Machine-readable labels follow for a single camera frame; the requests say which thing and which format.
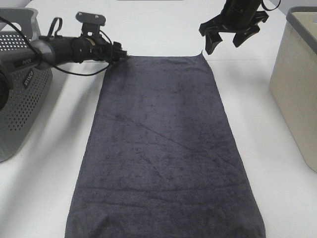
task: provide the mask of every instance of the gray mesh basket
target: gray mesh basket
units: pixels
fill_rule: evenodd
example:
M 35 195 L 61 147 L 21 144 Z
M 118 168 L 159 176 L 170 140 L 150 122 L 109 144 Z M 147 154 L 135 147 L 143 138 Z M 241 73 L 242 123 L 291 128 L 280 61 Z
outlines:
M 31 8 L 0 8 L 0 16 L 21 26 L 21 31 L 30 40 L 38 38 L 40 31 L 36 21 L 37 11 Z M 15 31 L 0 31 L 1 54 L 27 47 Z M 25 88 L 23 81 L 27 74 L 33 73 L 30 85 Z M 11 74 L 13 89 L 8 102 L 0 111 L 0 162 L 14 155 L 44 102 L 52 81 L 51 70 L 27 69 Z

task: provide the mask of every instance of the microfiber towel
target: microfiber towel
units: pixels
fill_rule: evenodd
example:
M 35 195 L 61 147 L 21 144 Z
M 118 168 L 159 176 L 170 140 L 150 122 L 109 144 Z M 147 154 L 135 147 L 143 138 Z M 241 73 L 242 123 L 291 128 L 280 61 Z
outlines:
M 65 237 L 265 237 L 202 54 L 107 70 Z

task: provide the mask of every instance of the beige storage bin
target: beige storage bin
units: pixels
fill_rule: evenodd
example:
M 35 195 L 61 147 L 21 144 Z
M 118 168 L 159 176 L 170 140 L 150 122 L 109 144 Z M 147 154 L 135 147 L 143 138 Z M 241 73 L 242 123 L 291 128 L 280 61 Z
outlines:
M 317 7 L 291 8 L 270 90 L 306 163 L 317 172 Z

